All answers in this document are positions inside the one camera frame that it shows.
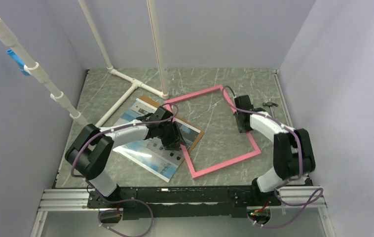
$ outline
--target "gray wall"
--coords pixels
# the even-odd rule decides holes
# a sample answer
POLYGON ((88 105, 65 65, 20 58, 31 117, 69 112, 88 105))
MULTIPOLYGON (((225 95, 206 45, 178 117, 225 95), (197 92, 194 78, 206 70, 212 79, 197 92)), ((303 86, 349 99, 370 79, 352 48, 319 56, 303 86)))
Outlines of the gray wall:
MULTIPOLYGON (((84 70, 43 0, 0 1, 0 17, 76 105, 84 70)), ((71 118, 0 42, 0 236, 29 236, 42 190, 55 178, 71 118)))
MULTIPOLYGON (((105 63, 76 0, 48 0, 85 68, 105 63)), ((156 67, 146 0, 86 0, 115 67, 156 67)), ((164 65, 279 68, 315 0, 156 0, 164 65)))
POLYGON ((317 0, 281 69, 339 237, 374 236, 374 1, 317 0))

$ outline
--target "cable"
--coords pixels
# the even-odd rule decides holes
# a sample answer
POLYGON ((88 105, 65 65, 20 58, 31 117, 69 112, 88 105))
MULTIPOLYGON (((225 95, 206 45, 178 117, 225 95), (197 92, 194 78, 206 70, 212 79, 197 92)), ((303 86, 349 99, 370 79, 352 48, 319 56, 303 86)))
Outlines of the cable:
MULTIPOLYGON (((226 86, 223 87, 223 89, 222 89, 222 94, 224 94, 224 92, 225 92, 225 90, 226 90, 227 88, 228 88, 228 89, 232 92, 232 94, 235 96, 235 93, 233 92, 233 89, 232 89, 230 86, 228 86, 228 85, 226 85, 226 86)), ((264 117, 264 118, 266 118, 266 119, 269 119, 269 120, 275 122, 277 125, 282 126, 282 123, 280 123, 279 121, 277 121, 276 119, 274 119, 274 118, 271 117, 271 116, 266 116, 265 114, 262 114, 261 112, 254 112, 254 111, 243 110, 243 109, 237 108, 237 107, 235 107, 234 105, 230 104, 229 101, 228 101, 225 97, 224 97, 224 100, 225 100, 225 102, 226 102, 229 106, 231 106, 233 109, 235 109, 235 110, 237 110, 237 111, 240 111, 240 112, 243 112, 243 113, 248 113, 248 114, 253 114, 253 115, 262 116, 262 117, 264 117)), ((299 137, 297 136, 297 134, 296 134, 295 132, 293 132, 293 130, 289 129, 289 128, 286 127, 286 126, 284 126, 284 127, 282 127, 282 128, 285 129, 286 131, 288 131, 288 132, 289 132, 289 133, 290 133, 290 134, 295 138, 295 141, 296 141, 296 143, 297 143, 297 145, 298 145, 299 175, 298 175, 298 178, 295 178, 295 179, 289 179, 289 180, 287 180, 283 185, 280 185, 280 186, 277 187, 276 189, 279 189, 279 188, 281 188, 281 187, 287 185, 290 181, 299 180, 299 179, 303 176, 303 161, 302 161, 303 159, 302 159, 302 149, 301 149, 301 145, 300 145, 300 139, 299 139, 299 137)), ((282 227, 285 227, 285 226, 287 226, 288 224, 292 223, 295 219, 297 219, 297 218, 300 216, 300 214, 303 212, 303 210, 305 210, 305 208, 306 208, 309 204, 314 203, 316 200, 318 200, 320 197, 322 197, 323 192, 324 192, 324 190, 323 190, 322 188, 317 188, 317 189, 312 193, 312 195, 308 198, 308 200, 307 200, 306 202, 304 202, 304 203, 298 203, 298 204, 292 204, 292 203, 287 203, 287 202, 283 201, 283 200, 280 198, 280 196, 277 194, 277 191, 274 190, 274 195, 276 196, 277 199, 279 199, 279 201, 280 201, 282 204, 287 205, 287 206, 303 206, 302 209, 301 209, 301 210, 300 210, 300 211, 299 211, 299 212, 298 212, 298 213, 297 213, 297 214, 296 214, 292 219, 290 219, 288 222, 284 223, 283 225, 279 225, 279 226, 264 226, 264 225, 260 225, 260 224, 258 224, 258 223, 256 223, 256 222, 254 222, 254 221, 253 221, 253 224, 254 224, 254 225, 257 224, 257 225, 259 225, 259 226, 261 226, 261 227, 263 227, 263 228, 268 228, 268 229, 276 229, 276 228, 282 228, 282 227), (318 191, 320 191, 319 194, 315 197, 315 199, 312 200, 312 198, 315 196, 315 194, 316 194, 318 191)))
POLYGON ((255 210, 254 212, 257 212, 257 213, 258 213, 258 212, 262 212, 262 211, 263 211, 263 210, 268 206, 268 203, 269 203, 269 201, 267 200, 262 208, 257 209, 257 210, 255 210))
POLYGON ((288 222, 284 223, 284 224, 281 224, 281 225, 278 225, 278 226, 265 226, 265 225, 260 225, 259 223, 253 221, 249 216, 248 216, 248 219, 253 223, 253 225, 258 225, 262 228, 267 228, 267 229, 277 229, 277 228, 283 228, 285 226, 288 226, 289 224, 291 224, 292 222, 294 222, 301 214, 302 212, 305 210, 305 208, 308 206, 308 204, 310 203, 313 203, 315 202, 317 199, 319 199, 322 194, 323 194, 323 189, 322 188, 317 188, 311 195, 310 197, 308 198, 307 202, 305 202, 305 204, 303 205, 303 207, 299 210, 299 212, 294 216, 292 217, 288 222), (315 196, 315 194, 320 191, 320 193, 318 194, 318 196, 312 200, 312 198, 315 196))
MULTIPOLYGON (((163 120, 158 120, 158 121, 147 121, 147 122, 139 122, 139 123, 130 123, 130 124, 125 124, 125 125, 119 125, 119 126, 115 126, 115 127, 112 127, 111 129, 108 129, 108 130, 105 130, 105 131, 102 131, 102 132, 99 132, 97 134, 95 134, 93 137, 91 137, 86 143, 84 143, 84 145, 82 146, 82 148, 79 150, 78 154, 76 155, 75 157, 75 160, 74 162, 72 163, 72 167, 71 167, 71 176, 72 177, 80 177, 80 178, 83 178, 89 186, 91 186, 92 188, 94 188, 94 190, 97 192, 97 194, 99 195, 99 197, 106 203, 109 203, 109 204, 120 204, 120 203, 123 203, 123 202, 128 202, 128 201, 135 201, 135 202, 139 202, 143 205, 145 205, 149 212, 150 212, 150 217, 151 217, 151 221, 150 221, 150 226, 148 227, 148 229, 141 235, 138 235, 138 236, 134 236, 134 237, 143 237, 145 236, 152 228, 153 226, 153 222, 154 222, 154 219, 153 219, 153 212, 152 212, 152 209, 149 207, 149 205, 144 202, 144 201, 141 201, 141 200, 138 200, 138 199, 125 199, 125 200, 120 200, 120 201, 109 201, 107 200, 96 188, 95 186, 90 183, 90 181, 86 180, 84 178, 84 176, 82 175, 76 175, 74 174, 74 171, 75 171, 75 166, 76 166, 76 163, 78 162, 79 158, 81 157, 81 154, 84 152, 85 149, 87 149, 88 145, 94 141, 97 137, 101 136, 101 135, 104 135, 104 134, 107 134, 107 133, 110 133, 110 132, 114 132, 114 131, 119 131, 119 130, 122 130, 122 129, 125 129, 125 128, 128 128, 128 127, 133 127, 133 126, 142 126, 142 125, 149 125, 149 124, 156 124, 156 123, 162 123, 162 122, 167 122, 167 121, 170 121, 172 120, 173 118, 175 118, 175 116, 178 114, 178 111, 179 111, 179 108, 176 104, 173 104, 173 103, 164 103, 162 104, 160 107, 164 106, 164 105, 170 105, 170 106, 174 106, 176 108, 176 111, 173 113, 173 115, 169 118, 166 118, 166 119, 163 119, 163 120)), ((122 213, 121 211, 119 211, 118 209, 117 210, 114 210, 114 209, 110 209, 110 210, 105 210, 103 212, 101 212, 99 215, 98 215, 98 221, 100 223, 100 226, 101 227, 104 227, 106 228, 107 230, 115 233, 115 234, 118 234, 120 236, 123 236, 123 237, 131 237, 131 236, 127 236, 123 233, 120 233, 118 231, 116 231, 115 229, 112 229, 106 225, 104 225, 102 222, 101 222, 101 216, 106 213, 106 212, 114 212, 116 211, 117 213, 122 213)))
POLYGON ((92 136, 83 146, 82 148, 79 150, 78 154, 76 155, 75 157, 75 160, 74 162, 72 163, 72 166, 71 166, 71 176, 72 177, 79 177, 79 178, 84 178, 84 176, 82 175, 77 175, 74 173, 75 171, 75 166, 76 166, 76 163, 78 162, 79 158, 81 157, 82 153, 84 152, 85 149, 87 149, 87 147, 90 145, 90 143, 92 141, 94 141, 97 137, 101 136, 101 135, 104 135, 104 134, 107 134, 107 133, 110 133, 110 132, 114 132, 114 131, 119 131, 119 130, 122 130, 122 129, 125 129, 125 128, 128 128, 128 127, 134 127, 134 126, 141 126, 141 125, 149 125, 149 124, 156 124, 156 123, 161 123, 161 122, 166 122, 166 121, 170 121, 172 120, 177 114, 178 114, 178 106, 176 104, 173 104, 173 103, 165 103, 165 104, 162 104, 160 107, 164 106, 164 105, 172 105, 174 106, 175 108, 177 108, 177 111, 175 113, 173 113, 173 115, 169 118, 166 118, 166 119, 163 119, 163 120, 158 120, 158 121, 150 121, 150 122, 139 122, 139 123, 129 123, 129 124, 124 124, 124 125, 118 125, 118 126, 115 126, 115 127, 112 127, 111 129, 108 129, 108 130, 104 130, 102 132, 99 132, 97 134, 95 134, 94 136, 92 136))

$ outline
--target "pink frame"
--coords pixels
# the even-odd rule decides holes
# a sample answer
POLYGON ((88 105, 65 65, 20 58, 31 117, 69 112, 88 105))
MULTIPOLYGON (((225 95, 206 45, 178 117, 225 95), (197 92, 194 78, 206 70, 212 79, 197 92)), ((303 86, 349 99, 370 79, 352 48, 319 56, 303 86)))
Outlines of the pink frame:
MULTIPOLYGON (((222 89, 223 89, 222 85, 217 85, 217 86, 214 86, 214 87, 211 87, 211 88, 207 88, 207 89, 196 91, 196 92, 193 92, 193 93, 190 93, 190 94, 187 94, 187 95, 183 95, 183 96, 180 96, 180 97, 177 97, 177 98, 174 98, 174 99, 170 99, 170 100, 167 100, 165 102, 166 103, 177 103, 177 102, 180 102, 180 101, 188 100, 188 99, 191 99, 193 97, 204 95, 204 94, 207 94, 207 93, 210 93, 210 92, 214 92, 214 91, 217 91, 217 90, 222 91, 222 89)), ((228 94, 226 93, 226 91, 224 92, 224 97, 228 100, 228 102, 231 105, 233 105, 233 103, 230 100, 230 98, 229 98, 228 94)), ((171 107, 169 105, 166 105, 166 108, 169 111, 171 111, 171 107)), ((249 159, 251 157, 258 156, 259 154, 261 154, 261 150, 258 147, 257 143, 254 141, 254 139, 251 136, 251 134, 249 132, 246 132, 245 134, 247 135, 248 140, 250 141, 251 145, 253 146, 254 151, 246 153, 246 154, 243 154, 243 155, 235 157, 235 158, 232 158, 232 159, 224 161, 222 163, 215 164, 213 166, 210 166, 208 168, 205 168, 205 169, 199 170, 199 171, 196 171, 194 169, 194 165, 193 165, 193 162, 191 161, 190 155, 188 154, 187 148, 184 145, 181 145, 181 150, 183 151, 184 158, 186 159, 188 169, 190 170, 190 173, 191 173, 191 176, 193 177, 193 179, 195 179, 197 177, 200 177, 200 176, 203 176, 205 174, 214 172, 214 171, 216 171, 218 169, 225 168, 225 167, 227 167, 229 165, 236 164, 238 162, 241 162, 243 160, 249 159)))

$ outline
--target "blue pipe connector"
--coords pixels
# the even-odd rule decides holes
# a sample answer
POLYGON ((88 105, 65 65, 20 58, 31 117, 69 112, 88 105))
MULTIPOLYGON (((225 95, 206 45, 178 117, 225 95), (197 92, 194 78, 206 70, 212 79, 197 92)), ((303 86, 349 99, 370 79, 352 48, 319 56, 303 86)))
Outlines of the blue pipe connector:
POLYGON ((10 57, 12 59, 14 59, 14 61, 16 61, 17 65, 19 66, 21 72, 25 75, 25 76, 30 76, 30 74, 28 74, 25 70, 24 70, 24 62, 16 55, 16 53, 9 49, 7 50, 7 54, 10 55, 10 57))

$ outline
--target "white pvc pipe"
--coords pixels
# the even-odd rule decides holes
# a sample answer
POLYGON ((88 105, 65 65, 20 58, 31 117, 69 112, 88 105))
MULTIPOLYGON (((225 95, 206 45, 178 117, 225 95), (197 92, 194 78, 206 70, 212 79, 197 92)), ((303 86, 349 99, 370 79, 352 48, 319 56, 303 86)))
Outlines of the white pvc pipe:
POLYGON ((110 61, 109 55, 107 54, 106 48, 104 47, 103 41, 101 40, 97 27, 94 24, 90 11, 87 8, 87 4, 85 3, 85 0, 78 0, 78 3, 79 3, 79 6, 81 7, 82 12, 84 13, 85 18, 87 19, 88 25, 90 26, 91 32, 94 35, 94 38, 98 44, 98 47, 100 48, 101 54, 104 57, 104 61, 106 62, 107 69, 110 71, 113 69, 112 62, 110 61))
POLYGON ((91 17, 91 14, 88 10, 87 4, 85 3, 85 0, 78 0, 78 3, 79 3, 79 6, 81 7, 82 12, 84 13, 84 16, 85 16, 85 18, 88 22, 88 25, 91 29, 91 32, 94 35, 94 38, 97 42, 97 45, 100 48, 101 54, 104 57, 104 61, 106 62, 107 69, 108 69, 109 73, 112 74, 112 75, 118 76, 120 78, 123 78, 123 79, 132 83, 132 86, 122 95, 122 97, 107 111, 107 113, 95 125, 97 127, 102 126, 110 118, 110 116, 120 107, 120 105, 123 104, 123 102, 130 96, 130 94, 132 94, 132 92, 135 91, 136 88, 138 88, 138 87, 143 88, 143 89, 145 89, 145 90, 147 90, 147 91, 149 91, 149 92, 151 92, 155 95, 158 95, 159 97, 161 97, 165 100, 168 99, 169 96, 168 96, 168 88, 167 88, 166 80, 163 79, 163 73, 165 73, 165 70, 164 70, 162 64, 159 63, 159 61, 161 60, 159 35, 156 34, 154 29, 153 29, 153 26, 155 26, 155 25, 157 26, 157 24, 152 23, 152 20, 154 22, 156 22, 155 15, 154 14, 151 15, 151 13, 150 13, 152 34, 153 34, 153 37, 154 37, 154 42, 158 42, 158 46, 155 43, 155 50, 157 52, 158 69, 159 69, 159 75, 160 75, 160 78, 161 78, 161 84, 162 84, 163 92, 161 92, 157 89, 154 89, 154 88, 152 88, 152 87, 150 87, 146 84, 143 84, 141 81, 139 81, 137 79, 134 79, 134 78, 131 78, 128 75, 125 75, 125 74, 123 74, 123 73, 121 73, 121 72, 119 72, 119 71, 117 71, 116 69, 113 68, 113 65, 110 61, 110 57, 107 54, 106 48, 104 47, 103 41, 101 40, 100 34, 98 33, 97 27, 96 27, 96 25, 93 21, 93 18, 91 17))
POLYGON ((155 0, 147 0, 150 26, 152 28, 153 43, 155 44, 156 60, 158 62, 159 77, 161 78, 163 99, 169 98, 164 65, 162 65, 161 39, 159 36, 158 19, 156 17, 155 0))
POLYGON ((111 116, 114 112, 120 107, 121 104, 138 88, 137 85, 132 85, 123 95, 122 97, 107 111, 107 113, 95 124, 96 127, 101 127, 111 116))
POLYGON ((10 28, 0 18, 0 41, 10 47, 18 57, 25 63, 24 69, 26 72, 35 77, 40 83, 42 83, 49 91, 50 97, 58 102, 63 108, 66 108, 70 112, 70 117, 82 125, 87 125, 88 122, 85 117, 72 106, 69 99, 61 92, 55 84, 50 80, 49 75, 37 63, 28 52, 18 42, 16 35, 10 30, 10 28))
POLYGON ((150 86, 144 84, 143 82, 141 82, 141 81, 138 80, 138 79, 131 78, 130 76, 125 75, 125 74, 119 72, 119 71, 116 70, 116 69, 111 70, 111 71, 110 71, 110 74, 115 75, 115 76, 118 76, 118 77, 121 77, 121 78, 123 78, 123 79, 125 79, 125 80, 128 80, 128 81, 130 81, 132 84, 137 85, 138 87, 140 87, 140 88, 142 88, 142 89, 145 89, 145 90, 147 90, 147 91, 149 91, 149 92, 151 92, 151 93, 153 93, 153 94, 155 94, 155 95, 161 97, 162 99, 165 99, 165 96, 164 96, 164 94, 162 93, 162 91, 159 91, 159 90, 157 90, 157 89, 155 89, 155 88, 153 88, 153 87, 150 87, 150 86))
POLYGON ((133 82, 136 80, 136 79, 131 78, 130 76, 128 76, 128 75, 126 75, 126 74, 123 74, 123 73, 119 72, 119 71, 116 70, 116 69, 113 69, 113 70, 111 70, 111 71, 109 71, 109 72, 110 72, 110 74, 115 75, 115 76, 118 76, 118 77, 123 78, 123 79, 125 79, 125 80, 128 80, 128 81, 130 81, 131 83, 133 83, 133 82))

